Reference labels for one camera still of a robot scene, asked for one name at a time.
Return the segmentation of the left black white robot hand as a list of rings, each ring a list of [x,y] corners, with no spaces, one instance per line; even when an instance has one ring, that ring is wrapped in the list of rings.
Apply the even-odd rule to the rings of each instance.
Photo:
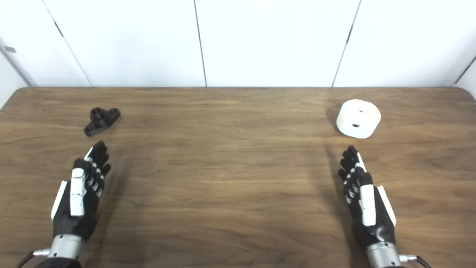
[[[51,211],[53,237],[75,235],[88,241],[97,227],[97,209],[111,170],[107,146],[95,143],[73,163],[71,178],[62,181]]]

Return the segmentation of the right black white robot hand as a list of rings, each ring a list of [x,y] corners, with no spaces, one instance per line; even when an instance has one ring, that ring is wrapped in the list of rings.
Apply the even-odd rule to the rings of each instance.
[[[338,175],[343,181],[344,199],[352,217],[352,233],[359,246],[376,243],[396,244],[395,225],[381,192],[364,167],[361,155],[350,145],[343,151]]]

